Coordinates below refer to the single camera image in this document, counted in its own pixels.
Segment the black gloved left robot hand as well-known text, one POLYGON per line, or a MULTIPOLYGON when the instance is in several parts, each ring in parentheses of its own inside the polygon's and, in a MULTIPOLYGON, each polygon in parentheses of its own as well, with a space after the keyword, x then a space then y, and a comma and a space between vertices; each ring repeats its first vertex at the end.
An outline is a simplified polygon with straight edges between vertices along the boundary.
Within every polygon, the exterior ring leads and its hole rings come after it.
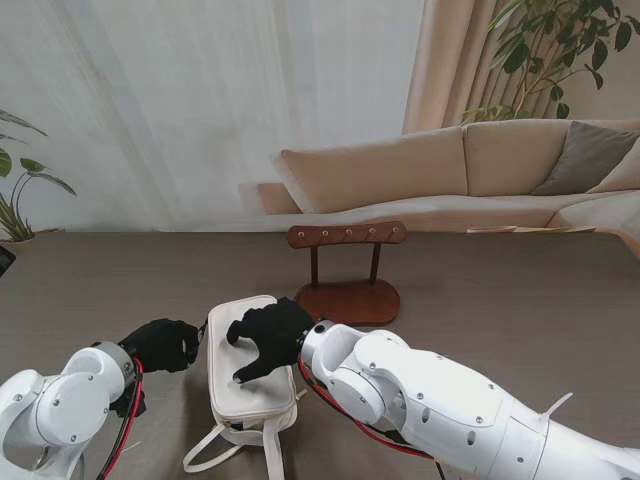
POLYGON ((144 324, 118 342, 145 373, 184 371, 197 358, 199 330, 182 320, 157 319, 144 324))

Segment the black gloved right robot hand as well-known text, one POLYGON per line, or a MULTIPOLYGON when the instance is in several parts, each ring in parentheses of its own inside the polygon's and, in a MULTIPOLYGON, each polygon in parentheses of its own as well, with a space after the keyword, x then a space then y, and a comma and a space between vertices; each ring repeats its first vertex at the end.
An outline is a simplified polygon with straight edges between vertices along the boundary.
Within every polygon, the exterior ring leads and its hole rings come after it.
POLYGON ((311 315, 287 297, 263 308, 247 310, 241 320, 231 323, 226 338, 231 345, 239 339, 252 340, 259 354, 233 374, 234 382, 257 380, 277 368, 295 364, 304 339, 314 326, 311 315))

